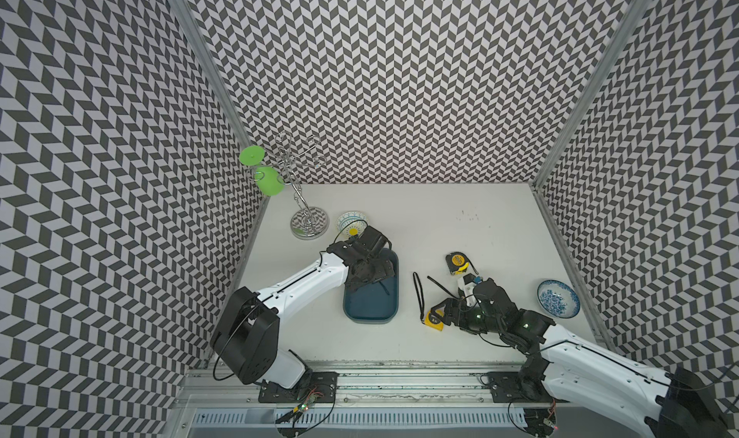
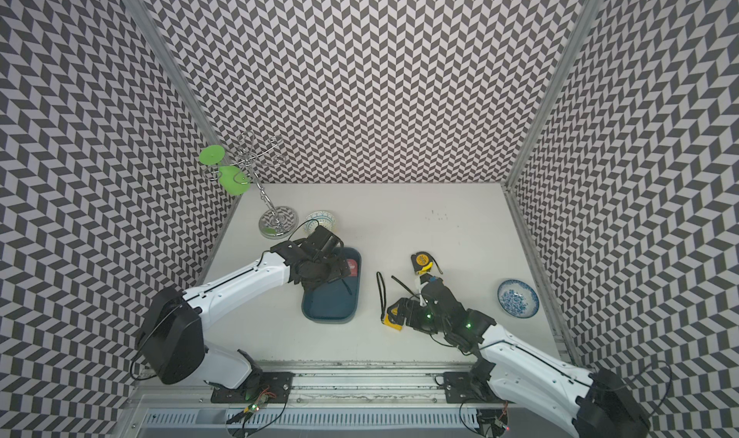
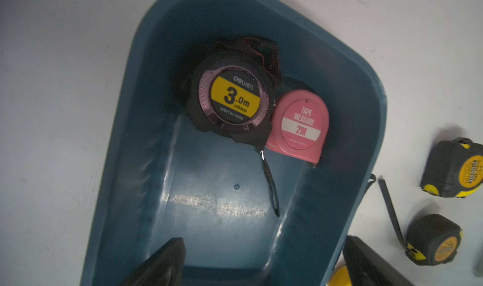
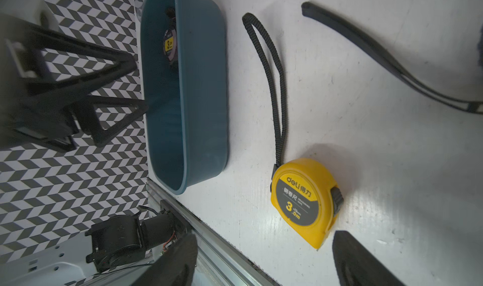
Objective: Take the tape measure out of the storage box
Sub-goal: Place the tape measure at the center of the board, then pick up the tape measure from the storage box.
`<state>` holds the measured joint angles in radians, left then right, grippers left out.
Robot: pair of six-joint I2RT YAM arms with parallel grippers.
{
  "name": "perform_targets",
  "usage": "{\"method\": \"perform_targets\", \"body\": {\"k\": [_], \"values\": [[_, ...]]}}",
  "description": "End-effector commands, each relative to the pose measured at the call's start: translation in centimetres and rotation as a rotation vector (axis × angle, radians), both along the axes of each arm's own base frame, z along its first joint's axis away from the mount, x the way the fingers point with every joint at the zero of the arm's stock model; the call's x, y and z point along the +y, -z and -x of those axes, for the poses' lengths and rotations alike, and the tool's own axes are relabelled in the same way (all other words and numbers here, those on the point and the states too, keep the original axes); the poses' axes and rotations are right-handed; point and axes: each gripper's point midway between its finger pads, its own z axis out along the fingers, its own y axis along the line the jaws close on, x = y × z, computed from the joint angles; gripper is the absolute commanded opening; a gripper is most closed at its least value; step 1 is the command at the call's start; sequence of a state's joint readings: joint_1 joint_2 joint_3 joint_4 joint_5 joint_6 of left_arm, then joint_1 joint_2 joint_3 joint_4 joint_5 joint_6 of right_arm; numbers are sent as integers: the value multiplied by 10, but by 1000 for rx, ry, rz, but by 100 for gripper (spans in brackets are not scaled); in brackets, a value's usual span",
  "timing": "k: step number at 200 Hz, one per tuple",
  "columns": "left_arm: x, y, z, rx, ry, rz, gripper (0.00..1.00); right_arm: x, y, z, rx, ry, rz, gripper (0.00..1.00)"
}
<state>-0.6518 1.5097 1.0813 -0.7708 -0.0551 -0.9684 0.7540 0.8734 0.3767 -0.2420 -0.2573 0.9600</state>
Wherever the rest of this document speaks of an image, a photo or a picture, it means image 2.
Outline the teal plastic storage box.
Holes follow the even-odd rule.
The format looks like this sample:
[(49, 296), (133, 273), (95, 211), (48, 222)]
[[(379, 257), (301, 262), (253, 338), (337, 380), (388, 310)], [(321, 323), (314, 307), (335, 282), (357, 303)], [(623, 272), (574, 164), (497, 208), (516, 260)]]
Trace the teal plastic storage box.
[(346, 324), (357, 311), (360, 295), (362, 257), (353, 247), (346, 249), (346, 260), (354, 259), (359, 265), (357, 278), (341, 278), (324, 284), (317, 290), (305, 291), (301, 311), (305, 318), (318, 324)]

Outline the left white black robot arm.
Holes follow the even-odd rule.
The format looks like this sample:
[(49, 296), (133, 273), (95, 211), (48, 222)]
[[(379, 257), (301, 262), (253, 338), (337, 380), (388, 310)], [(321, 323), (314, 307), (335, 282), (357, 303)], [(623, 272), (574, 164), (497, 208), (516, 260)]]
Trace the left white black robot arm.
[(283, 241), (222, 278), (158, 292), (135, 335), (134, 357), (142, 357), (165, 385), (192, 378), (228, 390), (243, 388), (257, 378), (256, 363), (242, 349), (227, 351), (211, 343), (205, 332), (277, 287), (296, 284), (314, 291), (349, 275), (344, 242), (317, 226), (308, 237)]

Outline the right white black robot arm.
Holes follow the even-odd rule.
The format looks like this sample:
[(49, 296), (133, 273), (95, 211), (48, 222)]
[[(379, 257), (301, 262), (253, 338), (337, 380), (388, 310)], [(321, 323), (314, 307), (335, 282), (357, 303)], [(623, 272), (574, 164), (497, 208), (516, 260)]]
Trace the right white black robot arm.
[(466, 308), (442, 278), (425, 274), (419, 292), (383, 301), (382, 322), (439, 334), (477, 362), (480, 397), (493, 395), (548, 420), (572, 437), (646, 437), (650, 414), (614, 372), (566, 363), (514, 336), (494, 318)]

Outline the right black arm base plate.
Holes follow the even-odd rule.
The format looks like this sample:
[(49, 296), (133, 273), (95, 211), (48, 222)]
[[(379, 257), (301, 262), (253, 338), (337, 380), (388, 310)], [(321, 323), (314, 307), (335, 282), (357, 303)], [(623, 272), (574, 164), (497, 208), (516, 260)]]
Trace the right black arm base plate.
[(487, 382), (471, 372), (444, 372), (441, 378), (441, 388), (444, 390), (446, 402), (451, 405), (502, 402)]

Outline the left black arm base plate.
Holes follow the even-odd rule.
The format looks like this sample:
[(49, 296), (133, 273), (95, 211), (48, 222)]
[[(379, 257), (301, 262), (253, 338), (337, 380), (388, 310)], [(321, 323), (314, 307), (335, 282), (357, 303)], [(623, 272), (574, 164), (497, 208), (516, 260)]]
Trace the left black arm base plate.
[(263, 372), (251, 374), (237, 389), (216, 387), (211, 395), (211, 403), (216, 405), (252, 405), (260, 396), (267, 403), (286, 403), (293, 388), (294, 373)]

